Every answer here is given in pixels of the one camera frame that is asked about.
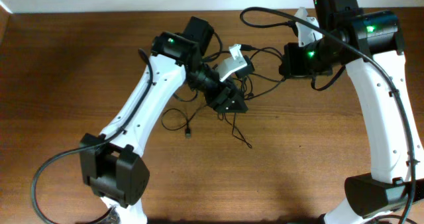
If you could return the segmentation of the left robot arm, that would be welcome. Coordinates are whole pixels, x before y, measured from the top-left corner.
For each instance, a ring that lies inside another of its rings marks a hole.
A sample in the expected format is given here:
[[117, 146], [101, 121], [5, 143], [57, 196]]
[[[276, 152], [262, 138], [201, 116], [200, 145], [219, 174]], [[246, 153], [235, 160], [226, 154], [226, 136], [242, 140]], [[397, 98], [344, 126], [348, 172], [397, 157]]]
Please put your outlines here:
[[231, 74], [241, 78], [251, 71], [252, 63], [242, 52], [253, 47], [231, 46], [230, 57], [212, 69], [202, 57], [214, 34], [207, 21], [192, 17], [182, 33], [157, 36], [151, 54], [140, 54], [147, 67], [124, 107], [99, 136], [86, 134], [81, 139], [83, 182], [109, 208], [96, 223], [147, 222], [140, 198], [150, 172], [142, 155], [162, 110], [183, 84], [202, 92], [206, 105], [217, 113], [247, 111]]

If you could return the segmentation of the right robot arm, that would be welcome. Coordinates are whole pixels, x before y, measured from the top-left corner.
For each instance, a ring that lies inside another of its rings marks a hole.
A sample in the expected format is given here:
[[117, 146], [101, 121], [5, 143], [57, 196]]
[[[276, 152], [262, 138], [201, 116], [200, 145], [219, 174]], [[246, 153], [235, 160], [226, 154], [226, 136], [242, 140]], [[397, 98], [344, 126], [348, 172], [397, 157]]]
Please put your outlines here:
[[357, 92], [371, 153], [367, 174], [345, 180], [345, 199], [322, 223], [371, 223], [423, 201], [423, 147], [405, 82], [404, 39], [391, 11], [365, 13], [357, 0], [314, 0], [316, 17], [295, 14], [298, 42], [284, 48], [286, 78], [326, 75], [335, 65]]

